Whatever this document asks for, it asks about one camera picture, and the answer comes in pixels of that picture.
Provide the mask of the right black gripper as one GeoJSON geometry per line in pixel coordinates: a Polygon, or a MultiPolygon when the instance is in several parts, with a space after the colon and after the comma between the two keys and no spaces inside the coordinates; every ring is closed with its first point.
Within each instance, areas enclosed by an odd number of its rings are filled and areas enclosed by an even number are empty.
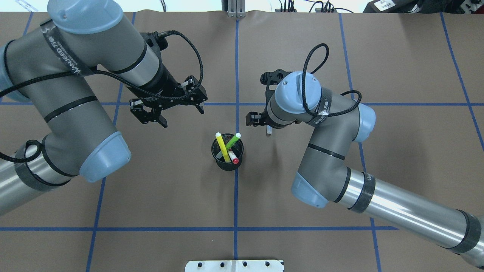
{"type": "MultiPolygon", "coordinates": [[[[261,74],[260,77],[260,82],[262,85],[266,86],[265,89],[265,98],[270,99],[273,94],[275,93],[275,90],[270,89],[270,86],[277,86],[285,76],[289,75],[292,73],[292,71],[285,71],[283,69],[276,69],[273,72],[264,72],[261,74]]],[[[249,112],[245,116],[245,124],[246,126],[264,126],[265,125],[265,116],[263,113],[257,113],[257,112],[249,112]]],[[[266,135],[271,136],[273,134],[273,129],[271,126],[267,125],[266,126],[266,135]]]]}

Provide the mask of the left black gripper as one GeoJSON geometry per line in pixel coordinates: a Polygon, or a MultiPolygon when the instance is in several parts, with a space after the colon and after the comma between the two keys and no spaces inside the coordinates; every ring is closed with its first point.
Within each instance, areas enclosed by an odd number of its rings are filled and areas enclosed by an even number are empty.
{"type": "Polygon", "coordinates": [[[178,83],[169,78],[163,89],[156,93],[156,96],[148,96],[145,92],[140,92],[130,88],[137,98],[130,100],[130,112],[142,123],[159,123],[162,127],[168,127],[168,121],[161,115],[163,110],[167,110],[177,105],[193,105],[201,115],[205,113],[203,103],[207,100],[207,93],[195,76],[188,76],[183,83],[178,83]]]}

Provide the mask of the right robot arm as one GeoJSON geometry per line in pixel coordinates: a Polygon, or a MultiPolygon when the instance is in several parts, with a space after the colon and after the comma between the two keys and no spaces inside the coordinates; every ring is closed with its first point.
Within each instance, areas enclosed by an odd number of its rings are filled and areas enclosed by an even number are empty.
{"type": "Polygon", "coordinates": [[[352,142],[365,141],[376,122],[374,110],[334,94],[313,74],[278,69],[261,74],[264,111],[251,111],[247,126],[282,129],[306,123],[313,133],[292,184],[300,201],[324,208],[329,202],[365,213],[458,254],[483,269],[483,217],[448,208],[367,172],[346,167],[352,142]]]}

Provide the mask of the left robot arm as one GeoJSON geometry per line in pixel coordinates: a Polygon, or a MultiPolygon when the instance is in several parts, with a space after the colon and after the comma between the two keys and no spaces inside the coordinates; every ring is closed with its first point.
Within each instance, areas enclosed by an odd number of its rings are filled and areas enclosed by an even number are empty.
{"type": "Polygon", "coordinates": [[[110,76],[135,98],[143,124],[167,127],[161,115],[176,105],[201,114],[207,93],[199,79],[179,83],[162,62],[168,36],[138,32],[114,0],[50,0],[50,19],[1,48],[1,96],[31,102],[50,128],[39,140],[1,154],[1,215],[81,176],[95,182],[131,160],[131,152],[86,77],[110,76]]]}

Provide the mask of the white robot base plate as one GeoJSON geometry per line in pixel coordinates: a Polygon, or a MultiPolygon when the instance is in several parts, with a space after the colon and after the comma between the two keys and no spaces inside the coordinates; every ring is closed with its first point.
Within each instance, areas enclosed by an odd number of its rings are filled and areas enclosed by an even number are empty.
{"type": "Polygon", "coordinates": [[[185,272],[284,272],[282,260],[194,260],[185,272]]]}

